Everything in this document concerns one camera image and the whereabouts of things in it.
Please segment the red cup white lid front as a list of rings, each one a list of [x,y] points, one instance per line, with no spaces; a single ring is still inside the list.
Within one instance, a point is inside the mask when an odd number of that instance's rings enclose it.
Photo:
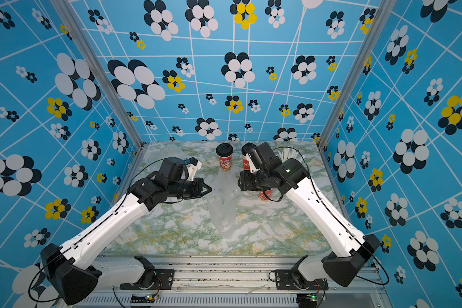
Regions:
[[[259,191],[258,192],[259,200],[261,200],[261,201],[270,201],[271,196],[272,196],[272,192],[273,192],[272,189]]]

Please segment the clear plastic carrier bag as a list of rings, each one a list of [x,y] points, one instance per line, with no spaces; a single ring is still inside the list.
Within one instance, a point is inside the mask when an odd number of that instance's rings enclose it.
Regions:
[[[236,195],[239,192],[236,174],[230,171],[218,172],[211,183],[213,191],[208,201],[210,220],[224,238],[230,238],[236,225]]]

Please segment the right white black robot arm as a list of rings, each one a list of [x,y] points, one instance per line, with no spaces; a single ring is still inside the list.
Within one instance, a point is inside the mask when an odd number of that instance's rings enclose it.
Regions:
[[[326,238],[331,252],[323,257],[303,257],[292,268],[292,278],[300,289],[314,281],[329,278],[347,287],[372,258],[380,242],[351,225],[314,183],[310,173],[296,159],[281,162],[246,155],[249,168],[240,173],[241,191],[278,189],[281,196],[303,210]]]

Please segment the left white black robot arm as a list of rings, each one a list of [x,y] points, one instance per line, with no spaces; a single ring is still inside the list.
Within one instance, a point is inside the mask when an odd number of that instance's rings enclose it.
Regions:
[[[49,244],[41,251],[46,278],[67,305],[105,287],[161,289],[154,265],[141,255],[115,262],[95,261],[113,239],[168,198],[193,200],[212,191],[196,177],[202,163],[194,157],[168,157],[159,162],[158,170],[132,183],[121,200],[91,226],[60,246]]]

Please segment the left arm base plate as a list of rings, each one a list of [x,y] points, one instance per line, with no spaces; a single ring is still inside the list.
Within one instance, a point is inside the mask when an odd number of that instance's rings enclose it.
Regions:
[[[156,269],[144,273],[137,282],[121,284],[119,287],[121,290],[171,290],[174,275],[174,269]]]

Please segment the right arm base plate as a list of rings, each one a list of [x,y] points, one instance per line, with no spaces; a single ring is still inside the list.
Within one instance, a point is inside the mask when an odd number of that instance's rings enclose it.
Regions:
[[[307,281],[300,273],[292,269],[276,269],[273,271],[274,277],[272,281],[275,283],[279,291],[327,291],[329,289],[328,282],[325,279],[316,279]]]

